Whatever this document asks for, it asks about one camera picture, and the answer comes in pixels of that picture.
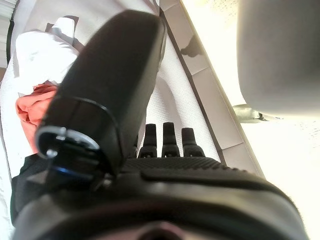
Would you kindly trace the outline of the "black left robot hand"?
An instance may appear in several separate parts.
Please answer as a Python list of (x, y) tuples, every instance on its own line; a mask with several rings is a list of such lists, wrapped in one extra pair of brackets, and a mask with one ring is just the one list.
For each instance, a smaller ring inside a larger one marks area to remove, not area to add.
[(15, 240), (306, 240), (294, 203), (267, 180), (206, 157), (191, 128), (138, 132), (164, 55), (166, 24), (126, 10), (91, 38), (15, 178)]

